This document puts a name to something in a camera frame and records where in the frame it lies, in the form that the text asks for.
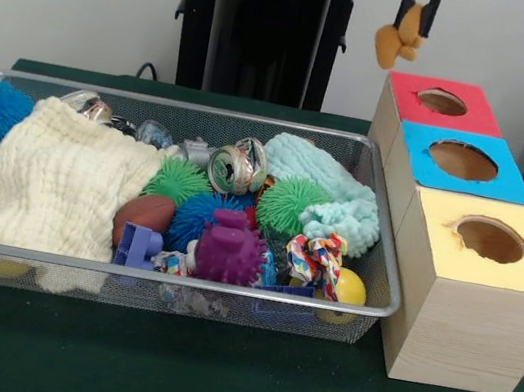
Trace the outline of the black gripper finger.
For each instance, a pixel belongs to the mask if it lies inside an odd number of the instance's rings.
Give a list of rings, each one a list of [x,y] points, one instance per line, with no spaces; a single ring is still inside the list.
[[[427,37],[429,35],[438,7],[440,7],[440,2],[442,0],[428,0],[428,3],[423,6],[419,36]]]
[[[404,16],[408,11],[416,4],[416,0],[401,0],[399,3],[399,9],[397,10],[397,15],[393,21],[395,29],[398,29],[401,26]]]

